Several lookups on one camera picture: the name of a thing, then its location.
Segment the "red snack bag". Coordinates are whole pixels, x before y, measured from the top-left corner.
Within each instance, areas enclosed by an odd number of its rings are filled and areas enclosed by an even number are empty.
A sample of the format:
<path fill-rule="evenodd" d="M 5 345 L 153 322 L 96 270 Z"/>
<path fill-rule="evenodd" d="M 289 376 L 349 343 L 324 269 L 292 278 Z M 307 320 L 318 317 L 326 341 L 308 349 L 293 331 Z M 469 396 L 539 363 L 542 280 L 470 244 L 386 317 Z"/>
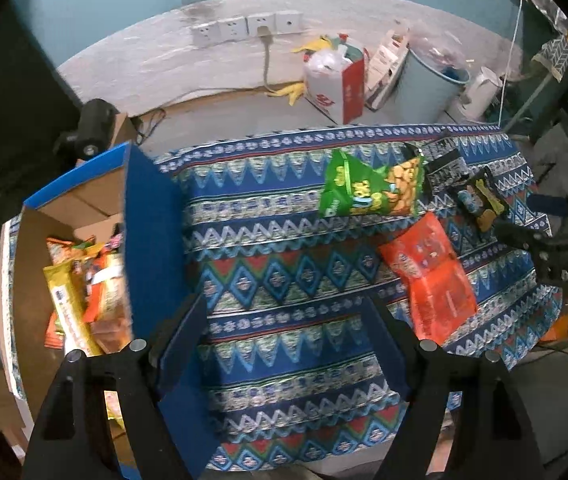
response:
<path fill-rule="evenodd" d="M 432 212 L 381 245 L 379 251 L 407 288 L 413 330 L 418 338 L 444 344 L 477 313 L 474 289 Z"/>

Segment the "yellow long snack pack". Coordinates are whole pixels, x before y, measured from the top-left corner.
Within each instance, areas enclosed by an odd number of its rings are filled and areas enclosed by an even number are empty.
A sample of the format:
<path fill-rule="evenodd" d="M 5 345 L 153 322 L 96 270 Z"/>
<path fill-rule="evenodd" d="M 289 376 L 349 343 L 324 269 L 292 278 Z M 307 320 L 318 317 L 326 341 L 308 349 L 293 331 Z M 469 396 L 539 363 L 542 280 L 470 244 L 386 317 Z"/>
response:
<path fill-rule="evenodd" d="M 65 351 L 81 350 L 87 356 L 100 356 L 102 350 L 83 321 L 83 303 L 72 273 L 72 262 L 45 266 L 43 274 L 65 334 Z"/>

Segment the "black yellow cookie bag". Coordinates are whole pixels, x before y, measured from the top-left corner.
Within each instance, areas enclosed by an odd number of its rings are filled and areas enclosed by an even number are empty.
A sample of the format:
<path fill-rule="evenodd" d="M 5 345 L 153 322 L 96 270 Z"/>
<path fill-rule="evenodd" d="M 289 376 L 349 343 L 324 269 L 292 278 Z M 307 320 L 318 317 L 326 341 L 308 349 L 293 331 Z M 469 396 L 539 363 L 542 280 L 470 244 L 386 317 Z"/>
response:
<path fill-rule="evenodd" d="M 508 217 L 509 205 L 488 166 L 482 167 L 465 181 L 452 185 L 450 193 L 481 235 L 489 233 L 496 220 L 506 220 Z"/>

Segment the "black printed snack bag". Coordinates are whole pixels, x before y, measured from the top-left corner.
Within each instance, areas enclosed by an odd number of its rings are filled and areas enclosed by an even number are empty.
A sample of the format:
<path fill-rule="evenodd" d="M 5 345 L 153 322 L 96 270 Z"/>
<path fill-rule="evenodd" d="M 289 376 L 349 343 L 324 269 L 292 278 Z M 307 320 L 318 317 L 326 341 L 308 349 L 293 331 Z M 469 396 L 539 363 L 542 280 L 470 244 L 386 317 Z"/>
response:
<path fill-rule="evenodd" d="M 424 144 L 407 143 L 414 156 L 421 156 L 425 171 L 426 192 L 433 197 L 470 176 L 467 162 L 460 154 L 453 136 L 444 134 Z"/>

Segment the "green snack bag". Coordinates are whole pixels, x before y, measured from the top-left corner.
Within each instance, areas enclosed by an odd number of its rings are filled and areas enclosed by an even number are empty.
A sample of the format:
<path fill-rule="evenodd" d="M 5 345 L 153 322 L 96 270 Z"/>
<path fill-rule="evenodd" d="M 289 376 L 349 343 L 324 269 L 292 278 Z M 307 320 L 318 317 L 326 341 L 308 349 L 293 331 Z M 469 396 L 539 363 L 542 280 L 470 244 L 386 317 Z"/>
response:
<path fill-rule="evenodd" d="M 424 176 L 421 156 L 374 169 L 344 151 L 334 150 L 317 212 L 325 218 L 416 214 Z"/>

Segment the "orange chips bag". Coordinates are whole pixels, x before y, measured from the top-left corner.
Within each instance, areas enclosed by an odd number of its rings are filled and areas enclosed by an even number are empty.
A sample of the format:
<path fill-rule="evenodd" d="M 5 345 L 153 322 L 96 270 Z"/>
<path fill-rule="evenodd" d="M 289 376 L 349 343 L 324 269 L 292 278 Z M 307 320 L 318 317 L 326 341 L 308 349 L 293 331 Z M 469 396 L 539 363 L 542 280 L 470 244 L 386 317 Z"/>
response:
<path fill-rule="evenodd" d="M 124 232 L 119 226 L 105 243 L 98 243 L 94 236 L 82 242 L 52 236 L 46 239 L 50 266 L 72 262 L 72 273 L 82 297 L 83 321 L 102 354 L 116 353 L 132 339 L 124 255 L 121 254 L 123 241 Z M 44 345 L 65 351 L 65 334 L 55 307 L 46 327 Z"/>

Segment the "patterned blue table cloth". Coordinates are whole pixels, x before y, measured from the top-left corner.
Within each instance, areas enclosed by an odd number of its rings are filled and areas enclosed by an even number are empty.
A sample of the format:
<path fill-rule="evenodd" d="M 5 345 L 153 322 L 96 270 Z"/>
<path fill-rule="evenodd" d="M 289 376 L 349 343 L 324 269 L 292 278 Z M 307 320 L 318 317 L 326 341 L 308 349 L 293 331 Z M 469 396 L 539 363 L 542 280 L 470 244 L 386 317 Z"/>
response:
<path fill-rule="evenodd" d="M 317 212 L 334 150 L 403 169 L 412 148 L 444 146 L 471 171 L 492 172 L 512 222 L 547 229 L 526 206 L 535 190 L 526 159 L 494 126 L 297 130 L 153 159 L 126 144 L 70 171 L 5 225 L 19 393 L 37 411 L 60 366 L 43 342 L 55 308 L 48 239 L 104 238 L 122 222 L 135 337 L 153 336 L 185 296 L 203 297 L 183 335 L 188 368 L 162 402 L 193 474 L 349 462 L 390 440 L 405 406 L 359 315 L 366 299 L 409 313 L 404 284 L 378 254 L 386 240 L 425 212 L 439 218 L 478 303 L 445 341 L 452 353 L 494 350 L 514 365 L 560 310 L 530 256 L 480 234 L 448 195 L 421 197 L 398 217 Z"/>

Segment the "blue cardboard box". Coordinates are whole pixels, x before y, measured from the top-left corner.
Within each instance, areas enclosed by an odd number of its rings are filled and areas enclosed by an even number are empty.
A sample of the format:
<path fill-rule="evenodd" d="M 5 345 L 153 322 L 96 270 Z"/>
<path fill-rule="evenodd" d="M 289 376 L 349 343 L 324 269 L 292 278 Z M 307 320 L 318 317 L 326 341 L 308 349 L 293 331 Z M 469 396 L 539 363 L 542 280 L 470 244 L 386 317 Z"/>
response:
<path fill-rule="evenodd" d="M 28 479 L 196 479 L 219 441 L 197 347 L 207 303 L 185 278 L 183 200 L 131 143 L 26 199 L 13 248 L 16 356 L 34 418 Z"/>

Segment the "light blue trash bin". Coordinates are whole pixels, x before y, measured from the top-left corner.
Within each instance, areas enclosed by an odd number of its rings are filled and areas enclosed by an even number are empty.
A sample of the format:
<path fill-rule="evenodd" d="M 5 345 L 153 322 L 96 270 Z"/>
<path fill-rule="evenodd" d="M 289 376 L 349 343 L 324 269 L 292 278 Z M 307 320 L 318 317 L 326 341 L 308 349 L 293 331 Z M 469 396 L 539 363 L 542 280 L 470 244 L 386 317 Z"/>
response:
<path fill-rule="evenodd" d="M 393 109 L 400 124 L 435 122 L 470 81 L 466 68 L 432 67 L 413 49 L 393 92 Z"/>

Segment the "small cardboard box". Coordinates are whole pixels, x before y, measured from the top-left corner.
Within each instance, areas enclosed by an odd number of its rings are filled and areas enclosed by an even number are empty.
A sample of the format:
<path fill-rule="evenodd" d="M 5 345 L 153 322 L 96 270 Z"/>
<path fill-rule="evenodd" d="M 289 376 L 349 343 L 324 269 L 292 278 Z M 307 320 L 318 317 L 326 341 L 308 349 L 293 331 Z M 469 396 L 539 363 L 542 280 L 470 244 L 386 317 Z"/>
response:
<path fill-rule="evenodd" d="M 134 142 L 138 137 L 138 130 L 126 113 L 108 113 L 90 119 L 82 118 L 77 133 L 78 165 L 109 151 L 116 145 Z"/>

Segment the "black round speaker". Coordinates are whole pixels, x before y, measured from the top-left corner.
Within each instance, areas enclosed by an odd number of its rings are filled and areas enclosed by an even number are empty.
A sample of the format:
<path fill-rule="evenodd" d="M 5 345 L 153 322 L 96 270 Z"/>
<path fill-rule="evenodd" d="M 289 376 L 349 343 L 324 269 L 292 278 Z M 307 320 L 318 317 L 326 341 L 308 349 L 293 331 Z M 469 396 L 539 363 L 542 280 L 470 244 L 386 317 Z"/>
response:
<path fill-rule="evenodd" d="M 77 128 L 63 132 L 53 153 L 59 160 L 89 160 L 104 153 L 110 145 L 118 110 L 112 104 L 93 99 L 81 108 Z"/>

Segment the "white flat carton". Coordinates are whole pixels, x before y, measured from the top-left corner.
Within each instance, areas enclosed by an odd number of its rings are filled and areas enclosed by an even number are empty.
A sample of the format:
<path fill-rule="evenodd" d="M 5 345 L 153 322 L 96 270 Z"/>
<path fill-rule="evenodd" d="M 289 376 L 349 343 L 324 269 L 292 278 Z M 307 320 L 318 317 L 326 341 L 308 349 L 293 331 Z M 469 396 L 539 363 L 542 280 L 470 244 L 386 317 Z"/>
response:
<path fill-rule="evenodd" d="M 369 59 L 365 79 L 365 105 L 379 110 L 397 85 L 409 53 L 409 29 L 390 29 Z"/>

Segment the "dark hanging garment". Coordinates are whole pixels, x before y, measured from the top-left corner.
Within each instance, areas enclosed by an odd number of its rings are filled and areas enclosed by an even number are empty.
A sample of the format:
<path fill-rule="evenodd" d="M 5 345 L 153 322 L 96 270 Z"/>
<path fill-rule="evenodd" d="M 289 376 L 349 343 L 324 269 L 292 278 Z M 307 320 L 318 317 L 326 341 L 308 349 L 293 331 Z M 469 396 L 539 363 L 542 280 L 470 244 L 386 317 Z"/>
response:
<path fill-rule="evenodd" d="M 0 229 L 68 169 L 54 145 L 79 115 L 78 99 L 7 3 L 0 9 Z"/>

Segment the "red white paper bag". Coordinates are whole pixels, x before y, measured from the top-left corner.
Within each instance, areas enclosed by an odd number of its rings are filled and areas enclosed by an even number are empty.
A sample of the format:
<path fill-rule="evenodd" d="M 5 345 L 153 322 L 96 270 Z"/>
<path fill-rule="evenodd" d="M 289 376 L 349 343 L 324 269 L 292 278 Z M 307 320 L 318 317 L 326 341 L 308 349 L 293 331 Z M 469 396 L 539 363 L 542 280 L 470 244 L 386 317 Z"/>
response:
<path fill-rule="evenodd" d="M 320 36 L 293 50 L 303 54 L 305 98 L 336 125 L 363 114 L 369 54 L 347 34 Z"/>

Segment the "white wall socket strip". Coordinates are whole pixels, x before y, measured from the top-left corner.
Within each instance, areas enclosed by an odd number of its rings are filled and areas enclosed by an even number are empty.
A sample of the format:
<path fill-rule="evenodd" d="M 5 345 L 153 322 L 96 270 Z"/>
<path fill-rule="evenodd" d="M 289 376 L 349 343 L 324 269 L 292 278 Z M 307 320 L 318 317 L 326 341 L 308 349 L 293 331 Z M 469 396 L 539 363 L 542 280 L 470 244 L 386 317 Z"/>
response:
<path fill-rule="evenodd" d="M 303 13 L 296 10 L 252 13 L 235 18 L 193 25 L 189 28 L 192 43 L 197 48 L 223 42 L 303 32 Z"/>

